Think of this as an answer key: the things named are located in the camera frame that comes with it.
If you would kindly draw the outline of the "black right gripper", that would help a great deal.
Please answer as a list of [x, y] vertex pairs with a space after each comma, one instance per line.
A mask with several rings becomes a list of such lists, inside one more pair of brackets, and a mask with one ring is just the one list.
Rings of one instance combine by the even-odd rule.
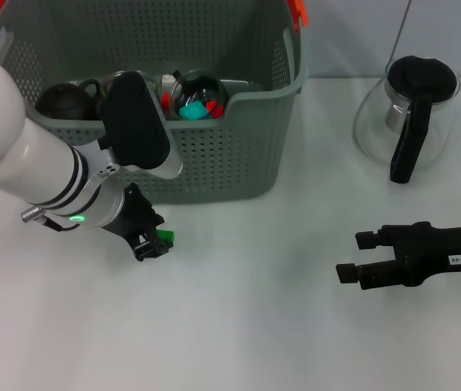
[[358, 266], [337, 264], [342, 284], [358, 283], [362, 290], [416, 287], [431, 276], [461, 272], [461, 227], [441, 229], [429, 222], [386, 225], [377, 232], [358, 232], [355, 239], [359, 250], [391, 247], [395, 259]]

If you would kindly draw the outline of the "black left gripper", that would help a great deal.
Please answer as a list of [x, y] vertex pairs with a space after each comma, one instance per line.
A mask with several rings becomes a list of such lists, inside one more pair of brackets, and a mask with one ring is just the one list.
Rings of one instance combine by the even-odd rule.
[[124, 239], [138, 261], [158, 258], [170, 250], [170, 231], [156, 230], [165, 220], [135, 183], [124, 189], [121, 211], [103, 227]]

